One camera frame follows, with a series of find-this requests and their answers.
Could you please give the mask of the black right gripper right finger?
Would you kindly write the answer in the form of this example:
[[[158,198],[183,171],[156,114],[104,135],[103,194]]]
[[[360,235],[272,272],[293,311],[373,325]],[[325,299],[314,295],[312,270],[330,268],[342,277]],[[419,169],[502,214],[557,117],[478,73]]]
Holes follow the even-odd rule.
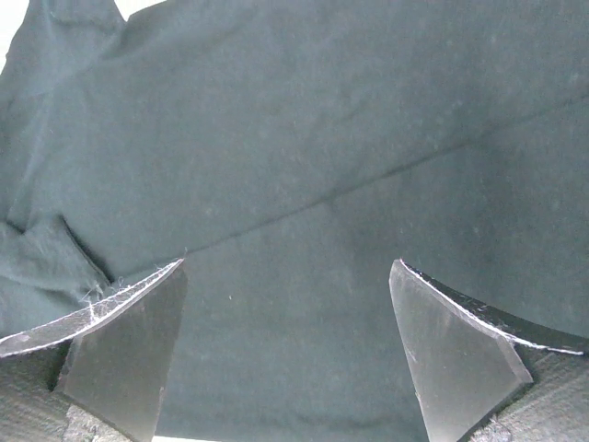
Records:
[[[587,440],[586,338],[466,296],[401,259],[389,288],[430,440]]]

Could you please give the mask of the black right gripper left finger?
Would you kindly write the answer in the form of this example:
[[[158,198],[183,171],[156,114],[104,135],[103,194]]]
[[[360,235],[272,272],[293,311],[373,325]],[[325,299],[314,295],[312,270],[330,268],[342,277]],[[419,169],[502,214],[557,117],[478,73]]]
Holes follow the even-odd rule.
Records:
[[[2,440],[152,440],[187,295],[182,264],[3,338]]]

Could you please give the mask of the black t shirt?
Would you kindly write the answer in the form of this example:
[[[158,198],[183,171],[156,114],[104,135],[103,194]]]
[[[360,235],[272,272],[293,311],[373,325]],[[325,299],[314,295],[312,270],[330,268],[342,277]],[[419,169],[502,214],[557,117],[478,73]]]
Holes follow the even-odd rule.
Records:
[[[403,260],[588,332],[584,1],[32,1],[1,74],[1,218],[111,280],[178,256],[158,423],[423,441]]]

